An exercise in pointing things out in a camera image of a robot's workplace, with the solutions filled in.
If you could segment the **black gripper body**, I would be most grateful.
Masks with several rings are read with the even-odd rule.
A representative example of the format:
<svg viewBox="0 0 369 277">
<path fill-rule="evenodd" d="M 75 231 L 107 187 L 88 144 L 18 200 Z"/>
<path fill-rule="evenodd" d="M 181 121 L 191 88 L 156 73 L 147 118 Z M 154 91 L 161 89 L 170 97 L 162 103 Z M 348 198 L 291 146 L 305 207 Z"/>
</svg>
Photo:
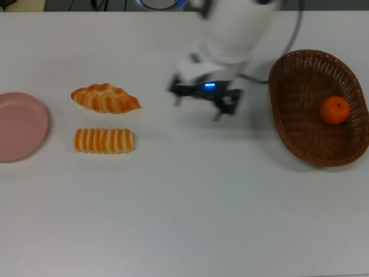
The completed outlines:
<svg viewBox="0 0 369 277">
<path fill-rule="evenodd" d="M 241 90 L 228 89 L 228 85 L 229 81 L 210 81 L 197 85 L 185 85 L 175 81 L 169 91 L 179 97 L 195 96 L 209 101 L 228 97 L 232 101 L 238 101 Z"/>
</svg>

